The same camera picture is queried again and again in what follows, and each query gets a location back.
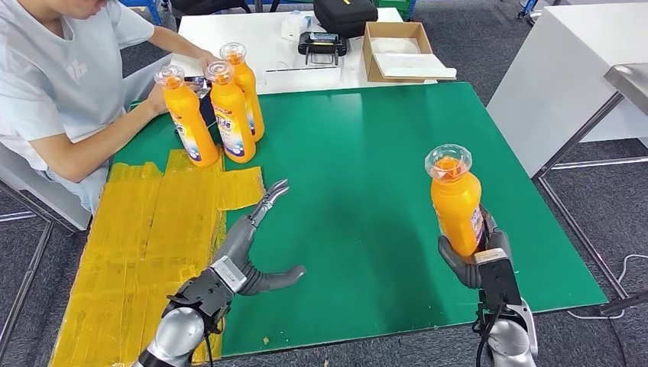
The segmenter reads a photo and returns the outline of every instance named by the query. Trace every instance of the yellow tape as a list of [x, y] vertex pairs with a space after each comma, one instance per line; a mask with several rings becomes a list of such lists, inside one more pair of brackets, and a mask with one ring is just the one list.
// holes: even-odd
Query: yellow tape
[[[224, 210], [262, 197], [259, 167], [195, 167], [171, 151], [154, 164], [116, 164], [70, 293], [50, 365], [130, 365], [153, 339], [166, 296], [198, 275], [225, 238]], [[212, 336], [220, 357], [222, 338]], [[205, 343], [194, 362], [206, 362]]]

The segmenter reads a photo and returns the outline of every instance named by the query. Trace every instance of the man's arm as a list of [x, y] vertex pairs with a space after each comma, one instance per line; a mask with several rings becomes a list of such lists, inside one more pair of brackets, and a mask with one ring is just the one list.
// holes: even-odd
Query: man's arm
[[198, 59], [200, 67], [203, 70], [207, 68], [210, 63], [219, 60], [219, 58], [215, 57], [211, 52], [203, 50], [178, 33], [164, 27], [156, 26], [153, 35], [148, 41], [163, 50]]
[[52, 171], [66, 180], [80, 182], [165, 111], [162, 92], [156, 86], [139, 106], [87, 139], [72, 143], [67, 135], [58, 134], [29, 143]]

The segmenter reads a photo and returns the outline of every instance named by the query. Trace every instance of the robotic hand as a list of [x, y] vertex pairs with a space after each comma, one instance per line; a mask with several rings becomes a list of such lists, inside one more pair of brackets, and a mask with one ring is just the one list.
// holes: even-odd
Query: robotic hand
[[459, 281], [479, 289], [478, 318], [473, 324], [473, 331], [481, 335], [477, 366], [481, 365], [481, 351], [488, 341], [496, 367], [535, 367], [536, 327], [531, 309], [517, 288], [508, 236], [483, 206], [480, 209], [484, 235], [472, 258], [457, 255], [449, 240], [439, 237], [439, 254]]
[[189, 279], [175, 295], [168, 296], [169, 304], [155, 338], [134, 367], [190, 366], [193, 351], [203, 338], [224, 329], [223, 317], [229, 312], [235, 294], [251, 296], [289, 287], [301, 278], [306, 272], [303, 266], [285, 273], [265, 274], [256, 269], [248, 255], [261, 220], [288, 189], [288, 180], [268, 189], [252, 212], [230, 228], [216, 253], [216, 262], [198, 277]]

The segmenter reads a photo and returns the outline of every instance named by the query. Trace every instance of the paper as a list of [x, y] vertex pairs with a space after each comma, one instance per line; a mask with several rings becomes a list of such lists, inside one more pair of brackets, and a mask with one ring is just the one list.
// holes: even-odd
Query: paper
[[434, 54], [374, 54], [378, 68], [385, 77], [449, 79], [457, 77], [457, 69], [448, 68]]
[[374, 54], [420, 54], [419, 43], [416, 38], [373, 37], [371, 49]]

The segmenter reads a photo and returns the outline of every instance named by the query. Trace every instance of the metal table leg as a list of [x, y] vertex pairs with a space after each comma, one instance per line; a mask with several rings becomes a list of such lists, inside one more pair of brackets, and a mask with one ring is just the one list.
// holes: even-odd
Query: metal table leg
[[20, 191], [14, 190], [13, 187], [10, 187], [7, 185], [5, 182], [0, 180], [0, 191], [3, 193], [6, 193], [9, 195], [13, 200], [16, 200], [20, 204], [22, 204], [24, 207], [29, 209], [32, 213], [36, 214], [42, 219], [45, 219], [48, 222], [53, 222], [56, 224], [56, 226], [65, 234], [65, 235], [72, 235], [73, 233], [77, 232], [78, 230], [76, 228], [73, 228], [70, 226], [68, 223], [65, 223], [64, 221], [58, 219], [57, 217], [53, 216], [48, 212], [47, 210], [41, 208], [36, 204], [32, 199], [26, 197], [23, 193]]
[[[551, 5], [560, 5], [560, 2], [561, 0], [554, 0]], [[534, 26], [538, 21], [538, 18], [540, 18], [540, 15], [543, 14], [542, 10], [535, 10], [538, 0], [528, 0], [526, 2], [520, 0], [519, 3], [522, 7], [522, 11], [517, 13], [517, 18], [522, 19], [526, 15], [526, 21], [528, 21], [531, 26]]]
[[616, 107], [619, 102], [624, 99], [624, 96], [620, 92], [615, 92], [607, 102], [598, 109], [597, 112], [549, 159], [549, 161], [543, 165], [540, 170], [533, 176], [533, 180], [537, 180], [540, 186], [549, 194], [549, 198], [553, 203], [558, 207], [558, 210], [563, 215], [569, 227], [574, 230], [576, 236], [585, 246], [585, 249], [589, 255], [594, 259], [596, 265], [603, 272], [605, 278], [610, 282], [614, 292], [619, 297], [618, 300], [611, 301], [610, 303], [604, 304], [600, 307], [600, 312], [604, 316], [609, 316], [618, 313], [627, 307], [632, 307], [637, 304], [648, 302], [648, 291], [644, 291], [640, 294], [634, 295], [632, 297], [628, 296], [628, 293], [624, 287], [619, 283], [617, 277], [612, 274], [612, 271], [608, 267], [608, 264], [605, 263], [605, 260], [598, 253], [594, 245], [585, 235], [581, 227], [578, 225], [572, 214], [567, 210], [565, 204], [562, 203], [558, 194], [551, 188], [549, 182], [545, 176], [553, 170], [565, 170], [571, 168], [579, 167], [599, 167], [599, 166], [608, 166], [614, 164], [628, 164], [628, 163], [641, 163], [648, 162], [648, 157], [638, 157], [638, 158], [621, 158], [621, 159], [607, 159], [600, 161], [586, 161], [586, 162], [574, 162], [574, 163], [563, 163], [559, 164], [558, 162], [565, 157], [567, 152], [576, 144], [578, 144], [593, 128], [598, 125], [599, 122], [605, 118], [614, 107]]
[[2, 222], [13, 222], [14, 220], [34, 218], [36, 214], [32, 212], [18, 212], [11, 214], [3, 214], [0, 216], [0, 223]]
[[49, 242], [50, 236], [52, 235], [52, 229], [53, 223], [47, 222], [45, 229], [43, 229], [43, 233], [40, 235], [38, 246], [36, 246], [36, 251], [34, 251], [34, 255], [31, 258], [31, 262], [29, 263], [27, 272], [24, 275], [20, 289], [18, 289], [18, 295], [14, 300], [14, 304], [11, 306], [7, 321], [5, 321], [5, 325], [2, 327], [2, 333], [0, 333], [0, 362], [5, 356], [11, 332], [16, 326], [16, 321], [18, 320], [18, 316], [20, 315], [20, 312], [24, 305], [24, 300], [27, 297], [27, 293], [31, 288], [31, 283], [34, 281], [38, 265], [41, 264], [41, 259], [43, 258], [43, 254], [45, 253], [45, 248], [47, 247], [47, 243]]

